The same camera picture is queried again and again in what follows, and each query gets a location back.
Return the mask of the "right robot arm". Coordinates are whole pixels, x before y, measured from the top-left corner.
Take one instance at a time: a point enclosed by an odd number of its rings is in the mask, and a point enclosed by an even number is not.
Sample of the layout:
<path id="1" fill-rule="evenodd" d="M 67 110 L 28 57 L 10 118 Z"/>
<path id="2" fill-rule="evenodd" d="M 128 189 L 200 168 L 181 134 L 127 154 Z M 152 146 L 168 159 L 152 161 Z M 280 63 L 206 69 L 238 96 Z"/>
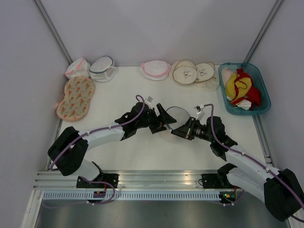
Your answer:
<path id="1" fill-rule="evenodd" d="M 205 125 L 191 117 L 171 133 L 187 140 L 199 138 L 210 142 L 212 152 L 226 161 L 226 165 L 218 169 L 218 185 L 242 188 L 262 201 L 277 220 L 285 221 L 303 209 L 304 192 L 295 174 L 289 169 L 269 166 L 247 154 L 226 135 L 220 117 L 209 117 Z"/>

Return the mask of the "blue-trimmed white mesh laundry bag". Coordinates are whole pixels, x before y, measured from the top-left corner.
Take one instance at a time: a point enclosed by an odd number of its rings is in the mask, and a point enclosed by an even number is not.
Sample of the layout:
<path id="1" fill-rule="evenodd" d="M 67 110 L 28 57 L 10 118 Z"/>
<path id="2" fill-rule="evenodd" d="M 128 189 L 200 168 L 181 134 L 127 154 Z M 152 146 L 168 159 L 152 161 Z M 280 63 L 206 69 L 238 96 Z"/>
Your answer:
<path id="1" fill-rule="evenodd" d="M 190 114 L 183 108 L 178 106 L 169 107 L 166 112 L 177 122 L 165 125 L 166 130 L 159 132 L 159 137 L 169 143 L 181 144 L 183 139 L 172 134 L 171 132 L 184 125 L 190 118 Z"/>

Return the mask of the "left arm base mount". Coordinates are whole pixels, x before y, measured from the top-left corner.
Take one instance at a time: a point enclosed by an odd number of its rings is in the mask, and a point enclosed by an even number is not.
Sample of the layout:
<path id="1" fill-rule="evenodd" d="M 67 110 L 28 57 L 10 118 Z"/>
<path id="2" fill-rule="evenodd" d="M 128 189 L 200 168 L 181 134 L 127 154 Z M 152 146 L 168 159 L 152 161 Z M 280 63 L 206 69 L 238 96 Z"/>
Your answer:
<path id="1" fill-rule="evenodd" d="M 103 170 L 93 162 L 93 165 L 99 170 L 97 177 L 90 182 L 84 180 L 80 176 L 77 179 L 76 187 L 78 189 L 107 189 L 111 188 L 109 185 L 101 182 L 107 182 L 117 189 L 119 174 L 117 173 L 104 173 Z"/>

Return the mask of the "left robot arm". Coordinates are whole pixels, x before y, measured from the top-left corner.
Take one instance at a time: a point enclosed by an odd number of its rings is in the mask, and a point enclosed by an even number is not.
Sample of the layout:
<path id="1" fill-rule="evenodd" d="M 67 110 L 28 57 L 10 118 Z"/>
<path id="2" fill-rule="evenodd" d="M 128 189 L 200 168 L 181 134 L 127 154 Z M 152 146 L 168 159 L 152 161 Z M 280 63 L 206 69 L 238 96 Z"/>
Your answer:
<path id="1" fill-rule="evenodd" d="M 77 175 L 93 188 L 104 182 L 100 167 L 93 161 L 85 160 L 85 154 L 106 143 L 119 142 L 134 136 L 138 129 L 149 128 L 151 133 L 166 130 L 167 124 L 176 123 L 162 107 L 157 104 L 159 115 L 146 103 L 138 102 L 131 111 L 114 120 L 108 126 L 78 131 L 66 128 L 49 148 L 47 154 L 52 161 L 50 169 L 57 169 L 63 176 Z"/>

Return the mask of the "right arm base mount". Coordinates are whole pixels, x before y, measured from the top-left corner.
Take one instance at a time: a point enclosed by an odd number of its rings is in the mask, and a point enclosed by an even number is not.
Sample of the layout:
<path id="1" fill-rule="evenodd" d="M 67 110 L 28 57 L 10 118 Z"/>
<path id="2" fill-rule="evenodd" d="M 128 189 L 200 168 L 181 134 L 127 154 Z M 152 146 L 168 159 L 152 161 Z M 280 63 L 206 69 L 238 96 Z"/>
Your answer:
<path id="1" fill-rule="evenodd" d="M 234 189 L 228 181 L 227 174 L 236 168 L 235 165 L 228 163 L 217 170 L 216 173 L 203 173 L 201 175 L 202 186 L 204 189 Z"/>

